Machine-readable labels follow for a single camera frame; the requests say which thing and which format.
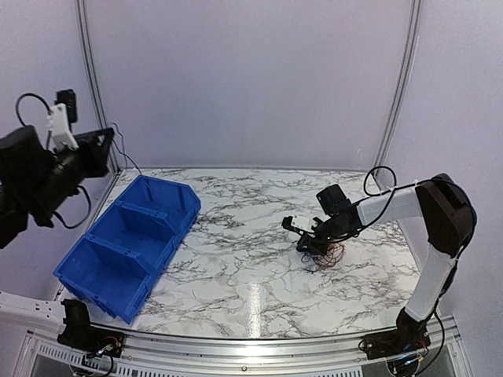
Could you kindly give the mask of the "right aluminium corner post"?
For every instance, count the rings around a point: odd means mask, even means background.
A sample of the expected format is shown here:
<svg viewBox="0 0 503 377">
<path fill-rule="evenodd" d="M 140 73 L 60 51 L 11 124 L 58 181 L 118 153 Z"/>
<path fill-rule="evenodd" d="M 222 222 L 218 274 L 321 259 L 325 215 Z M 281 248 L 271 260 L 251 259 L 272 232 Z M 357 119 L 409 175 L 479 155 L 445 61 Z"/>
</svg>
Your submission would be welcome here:
<svg viewBox="0 0 503 377">
<path fill-rule="evenodd" d="M 409 23 L 406 33 L 406 43 L 402 55 L 402 63 L 398 72 L 398 80 L 392 97 L 391 107 L 387 115 L 384 132 L 380 139 L 379 148 L 373 165 L 384 165 L 389 153 L 391 142 L 398 126 L 398 119 L 402 110 L 402 103 L 406 95 L 413 63 L 417 53 L 417 43 L 420 35 L 420 22 L 423 1 L 413 0 L 410 7 Z"/>
</svg>

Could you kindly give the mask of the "blue bin middle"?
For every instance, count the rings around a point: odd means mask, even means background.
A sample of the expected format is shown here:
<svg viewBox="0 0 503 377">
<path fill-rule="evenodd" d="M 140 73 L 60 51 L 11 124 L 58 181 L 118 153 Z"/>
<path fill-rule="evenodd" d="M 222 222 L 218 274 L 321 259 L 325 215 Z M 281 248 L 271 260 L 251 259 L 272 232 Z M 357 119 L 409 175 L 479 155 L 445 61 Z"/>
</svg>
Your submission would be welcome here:
<svg viewBox="0 0 503 377">
<path fill-rule="evenodd" d="M 90 235 L 133 254 L 151 273 L 162 271 L 186 234 L 185 220 L 166 212 L 113 204 L 94 223 Z"/>
</svg>

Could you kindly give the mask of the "blue bin far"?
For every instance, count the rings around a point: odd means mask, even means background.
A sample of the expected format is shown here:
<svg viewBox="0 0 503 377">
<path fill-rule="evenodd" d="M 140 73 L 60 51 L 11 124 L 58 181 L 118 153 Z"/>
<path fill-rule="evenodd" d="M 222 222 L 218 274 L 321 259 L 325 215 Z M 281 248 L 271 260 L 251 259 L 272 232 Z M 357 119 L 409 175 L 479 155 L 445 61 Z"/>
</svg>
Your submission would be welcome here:
<svg viewBox="0 0 503 377">
<path fill-rule="evenodd" d="M 196 222 L 201 209 L 201 201 L 189 185 L 145 175 L 136 177 L 116 200 L 166 218 L 181 238 Z"/>
</svg>

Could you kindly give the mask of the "aluminium front frame rail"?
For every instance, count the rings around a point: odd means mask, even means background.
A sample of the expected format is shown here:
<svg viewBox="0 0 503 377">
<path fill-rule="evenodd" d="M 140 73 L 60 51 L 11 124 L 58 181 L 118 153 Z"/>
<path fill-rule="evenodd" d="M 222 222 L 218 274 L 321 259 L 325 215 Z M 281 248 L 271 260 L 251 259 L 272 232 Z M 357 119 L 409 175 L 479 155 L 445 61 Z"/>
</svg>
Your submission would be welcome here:
<svg viewBox="0 0 503 377">
<path fill-rule="evenodd" d="M 123 329 L 122 353 L 86 359 L 47 331 L 29 331 L 15 376 L 471 376 L 452 317 L 432 320 L 430 343 L 404 354 L 369 356 L 374 332 L 298 339 L 211 339 Z"/>
</svg>

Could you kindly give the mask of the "blue bin near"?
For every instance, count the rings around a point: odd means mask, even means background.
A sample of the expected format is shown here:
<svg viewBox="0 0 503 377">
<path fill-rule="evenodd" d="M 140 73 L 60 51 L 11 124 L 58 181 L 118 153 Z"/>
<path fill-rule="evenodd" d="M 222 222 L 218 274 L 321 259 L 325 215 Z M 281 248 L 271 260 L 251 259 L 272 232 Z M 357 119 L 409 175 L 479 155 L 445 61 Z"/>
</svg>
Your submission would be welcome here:
<svg viewBox="0 0 503 377">
<path fill-rule="evenodd" d="M 74 296 L 131 324 L 158 277 L 134 252 L 95 236 L 82 236 L 53 271 Z"/>
</svg>

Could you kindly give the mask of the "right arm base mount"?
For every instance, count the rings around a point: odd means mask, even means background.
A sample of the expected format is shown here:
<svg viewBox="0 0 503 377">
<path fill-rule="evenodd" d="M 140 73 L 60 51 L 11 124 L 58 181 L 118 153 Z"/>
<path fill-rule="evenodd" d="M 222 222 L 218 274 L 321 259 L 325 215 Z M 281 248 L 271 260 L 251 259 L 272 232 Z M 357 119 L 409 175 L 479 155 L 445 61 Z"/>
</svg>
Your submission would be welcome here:
<svg viewBox="0 0 503 377">
<path fill-rule="evenodd" d="M 431 345 L 427 323 L 433 313 L 423 320 L 414 320 L 404 308 L 396 319 L 396 328 L 364 335 L 358 348 L 369 360 L 409 353 Z"/>
</svg>

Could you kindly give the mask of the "left aluminium corner post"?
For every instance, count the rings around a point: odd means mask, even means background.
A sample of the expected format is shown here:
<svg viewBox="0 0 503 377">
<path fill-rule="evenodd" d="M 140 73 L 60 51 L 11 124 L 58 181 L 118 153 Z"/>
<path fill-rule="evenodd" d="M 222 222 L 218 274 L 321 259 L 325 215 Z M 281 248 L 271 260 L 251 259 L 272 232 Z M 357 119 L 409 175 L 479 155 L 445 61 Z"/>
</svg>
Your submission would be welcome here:
<svg viewBox="0 0 503 377">
<path fill-rule="evenodd" d="M 103 104 L 103 100 L 101 99 L 101 91 L 94 63 L 94 52 L 92 47 L 87 4 L 86 1 L 83 0 L 75 0 L 74 3 L 80 45 L 83 54 L 83 63 L 87 83 L 90 89 L 91 102 L 94 107 L 98 127 L 100 130 L 103 130 L 108 127 L 108 120 L 105 113 L 105 106 Z"/>
</svg>

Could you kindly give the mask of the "aluminium corner post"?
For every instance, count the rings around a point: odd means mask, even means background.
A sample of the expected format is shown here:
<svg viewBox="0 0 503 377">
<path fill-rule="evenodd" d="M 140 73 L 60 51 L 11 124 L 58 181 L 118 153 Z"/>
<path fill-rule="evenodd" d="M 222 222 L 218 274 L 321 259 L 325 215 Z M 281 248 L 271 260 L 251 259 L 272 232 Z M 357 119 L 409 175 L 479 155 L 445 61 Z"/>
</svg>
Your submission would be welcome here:
<svg viewBox="0 0 503 377">
<path fill-rule="evenodd" d="M 379 148 L 373 165 L 384 165 L 389 153 L 391 142 L 398 126 L 398 119 L 402 110 L 402 103 L 406 95 L 413 63 L 417 53 L 417 43 L 420 35 L 420 22 L 423 1 L 413 0 L 410 7 L 409 23 L 406 33 L 406 43 L 402 55 L 402 63 L 398 72 L 398 80 L 392 97 L 391 107 L 387 115 L 384 132 L 380 139 Z"/>
<path fill-rule="evenodd" d="M 94 52 L 92 47 L 87 4 L 86 1 L 83 0 L 75 0 L 74 3 L 80 45 L 83 54 L 83 63 L 87 83 L 90 89 L 91 102 L 94 107 L 98 127 L 100 130 L 103 130 L 108 127 L 108 120 L 105 113 L 105 106 L 103 104 L 103 100 L 101 99 L 101 91 L 94 63 Z"/>
</svg>

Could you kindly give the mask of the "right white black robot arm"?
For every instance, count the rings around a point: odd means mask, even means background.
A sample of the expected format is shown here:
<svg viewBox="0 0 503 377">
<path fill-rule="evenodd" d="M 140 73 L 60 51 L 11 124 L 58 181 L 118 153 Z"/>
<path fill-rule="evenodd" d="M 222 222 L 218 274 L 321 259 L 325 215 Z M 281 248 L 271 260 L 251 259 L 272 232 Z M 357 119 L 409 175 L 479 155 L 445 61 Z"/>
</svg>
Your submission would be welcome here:
<svg viewBox="0 0 503 377">
<path fill-rule="evenodd" d="M 466 192 L 448 174 L 351 202 L 339 185 L 318 193 L 327 220 L 289 216 L 282 226 L 299 234 L 297 251 L 313 257 L 358 236 L 368 228 L 404 218 L 422 218 L 428 234 L 428 256 L 412 296 L 401 309 L 396 329 L 381 344 L 398 352 L 418 342 L 440 299 L 449 290 L 457 264 L 475 233 L 477 215 Z"/>
</svg>

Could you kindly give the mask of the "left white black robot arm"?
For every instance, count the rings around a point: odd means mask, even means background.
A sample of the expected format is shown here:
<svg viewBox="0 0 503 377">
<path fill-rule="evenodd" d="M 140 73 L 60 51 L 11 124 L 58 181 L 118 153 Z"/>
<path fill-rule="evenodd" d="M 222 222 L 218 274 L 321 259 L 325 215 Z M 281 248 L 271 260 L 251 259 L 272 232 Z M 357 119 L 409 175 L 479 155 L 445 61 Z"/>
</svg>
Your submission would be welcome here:
<svg viewBox="0 0 503 377">
<path fill-rule="evenodd" d="M 22 126 L 1 139 L 1 245 L 7 246 L 33 218 L 52 228 L 60 205 L 85 189 L 87 178 L 108 173 L 112 128 L 75 136 L 74 147 L 44 148 L 34 126 Z M 60 303 L 1 293 L 1 319 L 13 324 L 57 333 L 60 344 L 95 351 L 107 334 L 90 323 L 86 305 L 75 299 Z"/>
</svg>

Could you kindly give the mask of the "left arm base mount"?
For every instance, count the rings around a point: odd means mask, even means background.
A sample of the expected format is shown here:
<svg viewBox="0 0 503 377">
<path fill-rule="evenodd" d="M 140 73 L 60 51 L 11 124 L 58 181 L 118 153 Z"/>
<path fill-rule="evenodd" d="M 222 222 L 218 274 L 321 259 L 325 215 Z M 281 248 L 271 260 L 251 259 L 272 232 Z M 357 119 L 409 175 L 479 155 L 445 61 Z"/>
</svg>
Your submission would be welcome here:
<svg viewBox="0 0 503 377">
<path fill-rule="evenodd" d="M 114 358 L 123 352 L 124 333 L 94 327 L 84 302 L 64 299 L 64 329 L 57 336 L 57 342 L 74 349 L 88 352 L 92 357 L 102 355 Z"/>
</svg>

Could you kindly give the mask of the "blue bin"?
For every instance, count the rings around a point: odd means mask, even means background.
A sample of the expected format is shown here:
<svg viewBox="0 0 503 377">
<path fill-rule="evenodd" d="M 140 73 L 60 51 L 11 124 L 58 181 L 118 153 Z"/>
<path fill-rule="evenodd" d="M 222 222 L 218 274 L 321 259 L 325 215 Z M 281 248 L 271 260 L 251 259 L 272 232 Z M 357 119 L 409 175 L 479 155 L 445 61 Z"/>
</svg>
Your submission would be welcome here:
<svg viewBox="0 0 503 377">
<path fill-rule="evenodd" d="M 196 222 L 201 209 L 201 201 L 189 185 L 145 175 L 136 177 L 116 200 L 166 218 L 181 238 Z"/>
<path fill-rule="evenodd" d="M 95 236 L 82 236 L 53 271 L 74 296 L 131 324 L 158 277 L 134 252 Z"/>
<path fill-rule="evenodd" d="M 185 220 L 166 212 L 113 204 L 94 223 L 90 235 L 133 254 L 151 273 L 162 271 L 186 234 Z"/>
</svg>

